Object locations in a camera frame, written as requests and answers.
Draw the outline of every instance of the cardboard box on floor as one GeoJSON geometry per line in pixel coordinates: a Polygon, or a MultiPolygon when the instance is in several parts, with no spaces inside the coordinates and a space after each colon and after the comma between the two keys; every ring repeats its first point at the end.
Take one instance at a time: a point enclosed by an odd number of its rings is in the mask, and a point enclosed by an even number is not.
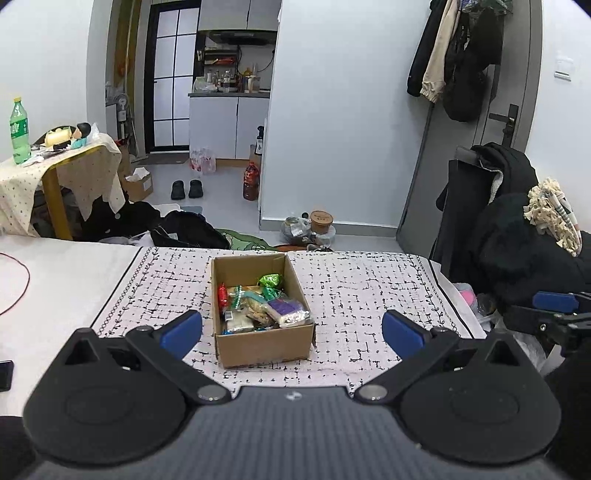
{"type": "Polygon", "coordinates": [[[130,202],[141,202],[154,191],[152,174],[138,181],[127,181],[125,177],[133,173],[131,163],[129,162],[129,150],[125,146],[119,147],[119,149],[121,150],[121,163],[119,164],[117,173],[121,182],[121,188],[127,192],[130,202]]]}
{"type": "Polygon", "coordinates": [[[308,358],[315,342],[314,324],[265,332],[223,335],[223,321],[217,304],[217,288],[256,285],[263,275],[283,275],[283,287],[290,298],[310,310],[296,271],[284,254],[218,257],[212,260],[212,319],[216,353],[224,368],[244,367],[308,358]]]}
{"type": "Polygon", "coordinates": [[[121,151],[121,163],[117,169],[120,180],[125,180],[125,177],[131,175],[131,163],[129,162],[129,150],[126,146],[119,147],[121,151]]]}
{"type": "Polygon", "coordinates": [[[129,195],[130,202],[141,202],[154,191],[152,174],[150,173],[138,181],[127,181],[125,178],[122,178],[121,188],[129,195]]]}

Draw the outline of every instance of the plastic bag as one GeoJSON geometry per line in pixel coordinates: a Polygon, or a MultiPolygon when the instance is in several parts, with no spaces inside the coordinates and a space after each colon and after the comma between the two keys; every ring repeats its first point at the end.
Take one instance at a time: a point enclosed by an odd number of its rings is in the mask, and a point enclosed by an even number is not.
{"type": "Polygon", "coordinates": [[[100,136],[99,136],[99,127],[98,125],[96,125],[96,122],[92,124],[92,127],[90,127],[90,133],[88,134],[88,141],[90,143],[93,142],[98,142],[100,140],[100,136]]]}
{"type": "Polygon", "coordinates": [[[197,177],[201,177],[202,173],[208,174],[216,171],[216,156],[209,148],[191,151],[189,160],[191,170],[197,177]]]}

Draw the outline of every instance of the wall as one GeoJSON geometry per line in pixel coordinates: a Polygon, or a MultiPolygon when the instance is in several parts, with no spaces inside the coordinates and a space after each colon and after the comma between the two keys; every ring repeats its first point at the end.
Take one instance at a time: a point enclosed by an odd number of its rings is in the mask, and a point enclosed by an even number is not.
{"type": "Polygon", "coordinates": [[[121,0],[113,0],[111,8],[111,20],[109,21],[109,36],[107,40],[107,62],[105,72],[105,83],[110,82],[114,86],[115,81],[115,49],[117,45],[117,26],[119,24],[119,11],[121,0]]]}
{"type": "Polygon", "coordinates": [[[105,76],[109,23],[113,0],[95,0],[88,32],[86,62],[86,121],[107,131],[105,110],[105,76]]]}
{"type": "Polygon", "coordinates": [[[238,69],[241,72],[244,72],[247,67],[252,69],[252,66],[256,63],[258,76],[261,77],[261,88],[271,88],[273,63],[275,62],[274,60],[271,62],[271,59],[273,58],[275,45],[265,45],[264,47],[244,46],[241,47],[241,49],[242,58],[240,59],[238,69]]]}
{"type": "Polygon", "coordinates": [[[591,19],[572,0],[544,0],[540,87],[526,149],[540,180],[552,177],[591,231],[591,19]],[[559,57],[574,61],[572,82],[556,79],[559,57]]]}
{"type": "Polygon", "coordinates": [[[50,128],[86,120],[92,8],[92,1],[15,0],[0,12],[0,160],[12,156],[8,119],[16,96],[28,112],[32,142],[50,128]]]}
{"type": "Polygon", "coordinates": [[[283,1],[263,219],[322,208],[398,226],[427,117],[406,82],[429,12],[428,0],[283,1]]]}

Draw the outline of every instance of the door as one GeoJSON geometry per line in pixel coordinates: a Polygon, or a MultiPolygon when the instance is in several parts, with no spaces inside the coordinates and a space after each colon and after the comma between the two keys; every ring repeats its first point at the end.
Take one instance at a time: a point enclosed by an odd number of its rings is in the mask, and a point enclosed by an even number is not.
{"type": "Polygon", "coordinates": [[[249,0],[202,0],[199,31],[246,30],[249,0]]]}
{"type": "Polygon", "coordinates": [[[274,30],[279,28],[281,0],[251,0],[248,12],[248,30],[274,30]]]}
{"type": "Polygon", "coordinates": [[[486,72],[489,87],[478,121],[451,120],[441,102],[431,108],[396,236],[406,253],[430,255],[441,223],[435,200],[447,184],[448,162],[458,146],[505,142],[525,151],[540,79],[541,0],[519,0],[513,8],[512,14],[502,17],[501,65],[491,65],[486,72]],[[515,117],[512,136],[503,132],[510,111],[515,117]]]}
{"type": "Polygon", "coordinates": [[[191,151],[210,148],[216,158],[236,157],[238,97],[191,98],[191,151]]]}
{"type": "Polygon", "coordinates": [[[198,74],[199,0],[153,5],[148,23],[146,152],[189,150],[189,93],[198,74]]]}
{"type": "Polygon", "coordinates": [[[268,98],[239,98],[236,127],[236,158],[249,159],[251,145],[256,144],[258,127],[265,125],[269,113],[268,98]]]}

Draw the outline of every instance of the countertop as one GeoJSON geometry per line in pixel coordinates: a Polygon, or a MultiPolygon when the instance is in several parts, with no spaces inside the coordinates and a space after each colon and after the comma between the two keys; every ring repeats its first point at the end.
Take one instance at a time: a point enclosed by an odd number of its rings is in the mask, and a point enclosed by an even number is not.
{"type": "Polygon", "coordinates": [[[241,92],[197,92],[189,93],[190,97],[250,97],[250,98],[269,98],[271,92],[241,93],[241,92]]]}

